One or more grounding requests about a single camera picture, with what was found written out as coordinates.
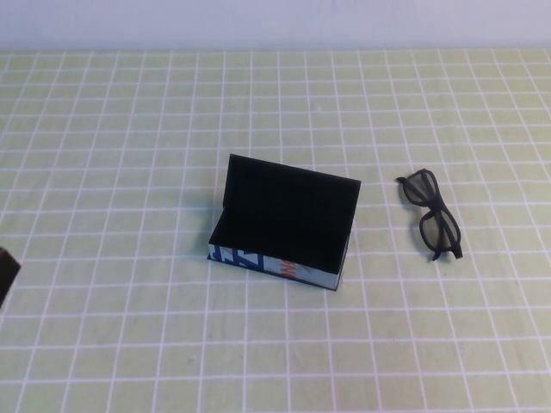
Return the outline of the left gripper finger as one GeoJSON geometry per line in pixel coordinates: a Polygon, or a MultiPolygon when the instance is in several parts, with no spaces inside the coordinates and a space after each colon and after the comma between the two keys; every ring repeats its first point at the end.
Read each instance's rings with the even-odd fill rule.
{"type": "Polygon", "coordinates": [[[21,264],[4,248],[0,248],[0,306],[3,305],[21,264]]]}

